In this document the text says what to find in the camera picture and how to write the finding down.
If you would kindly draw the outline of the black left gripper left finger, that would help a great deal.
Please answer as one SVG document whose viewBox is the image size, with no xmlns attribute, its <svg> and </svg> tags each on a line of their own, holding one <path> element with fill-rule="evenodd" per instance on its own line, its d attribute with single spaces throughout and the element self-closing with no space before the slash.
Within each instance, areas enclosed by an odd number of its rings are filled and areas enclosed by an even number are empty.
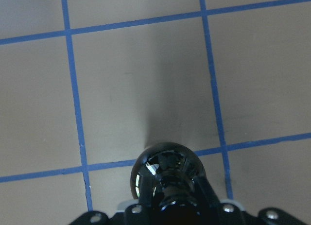
<svg viewBox="0 0 311 225">
<path fill-rule="evenodd" d="M 139 203 L 147 208 L 153 206 L 154 176 L 142 176 L 139 187 Z"/>
</svg>

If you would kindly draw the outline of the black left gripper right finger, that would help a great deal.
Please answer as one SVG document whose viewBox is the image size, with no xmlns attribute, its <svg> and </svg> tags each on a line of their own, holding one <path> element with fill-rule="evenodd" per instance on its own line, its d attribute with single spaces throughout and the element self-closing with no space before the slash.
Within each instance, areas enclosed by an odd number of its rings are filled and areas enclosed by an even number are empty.
<svg viewBox="0 0 311 225">
<path fill-rule="evenodd" d="M 196 176 L 193 178 L 195 196 L 203 207 L 217 207 L 220 200 L 206 177 Z"/>
</svg>

